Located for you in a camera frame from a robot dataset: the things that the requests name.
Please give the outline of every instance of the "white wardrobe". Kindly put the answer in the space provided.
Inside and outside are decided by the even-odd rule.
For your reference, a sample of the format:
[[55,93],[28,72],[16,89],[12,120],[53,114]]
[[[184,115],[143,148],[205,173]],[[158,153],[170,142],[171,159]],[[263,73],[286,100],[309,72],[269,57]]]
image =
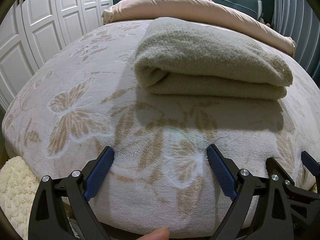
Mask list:
[[103,25],[112,0],[16,0],[0,25],[0,104],[7,110],[41,66]]

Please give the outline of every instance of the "blue gripper pad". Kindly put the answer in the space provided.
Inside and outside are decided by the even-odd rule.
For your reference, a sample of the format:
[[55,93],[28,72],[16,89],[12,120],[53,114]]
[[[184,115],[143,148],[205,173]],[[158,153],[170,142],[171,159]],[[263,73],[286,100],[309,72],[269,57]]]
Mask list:
[[301,153],[301,160],[303,165],[311,172],[313,176],[319,176],[320,174],[320,165],[316,162],[314,158],[310,156],[309,153],[303,151]]
[[85,192],[83,194],[87,201],[98,194],[100,186],[102,185],[111,165],[113,164],[113,160],[114,152],[113,149],[109,147],[87,178]]
[[209,165],[216,176],[224,195],[230,197],[230,199],[234,201],[238,195],[236,192],[236,182],[230,171],[212,146],[207,148],[207,156]]

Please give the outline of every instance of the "mattress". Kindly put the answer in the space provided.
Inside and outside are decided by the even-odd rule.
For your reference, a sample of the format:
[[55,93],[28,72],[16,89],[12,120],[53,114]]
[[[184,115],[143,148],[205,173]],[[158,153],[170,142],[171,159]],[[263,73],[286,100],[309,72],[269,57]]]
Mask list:
[[310,189],[315,180],[300,153],[320,161],[320,91],[303,68],[259,42],[292,70],[285,98],[151,95],[131,70],[151,21],[107,24],[41,67],[5,115],[8,150],[38,179],[56,179],[113,147],[115,161],[89,204],[99,221],[138,234],[163,226],[170,226],[172,238],[213,234],[231,200],[207,162],[211,143],[255,176],[266,177],[265,161],[274,157],[296,186]]

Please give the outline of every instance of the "beige towel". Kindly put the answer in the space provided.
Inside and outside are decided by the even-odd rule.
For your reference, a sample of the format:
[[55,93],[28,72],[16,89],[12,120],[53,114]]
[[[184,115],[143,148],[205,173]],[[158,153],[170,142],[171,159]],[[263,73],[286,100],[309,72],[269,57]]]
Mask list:
[[175,18],[150,23],[134,61],[139,85],[152,94],[279,99],[292,73],[252,38]]

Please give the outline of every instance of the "pink pillow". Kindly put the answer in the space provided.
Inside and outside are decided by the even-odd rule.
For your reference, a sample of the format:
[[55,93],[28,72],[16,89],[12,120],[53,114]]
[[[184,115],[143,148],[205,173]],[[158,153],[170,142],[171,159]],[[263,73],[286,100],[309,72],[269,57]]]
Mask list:
[[105,10],[104,23],[172,17],[222,26],[273,46],[294,57],[296,44],[249,15],[212,0],[122,0]]

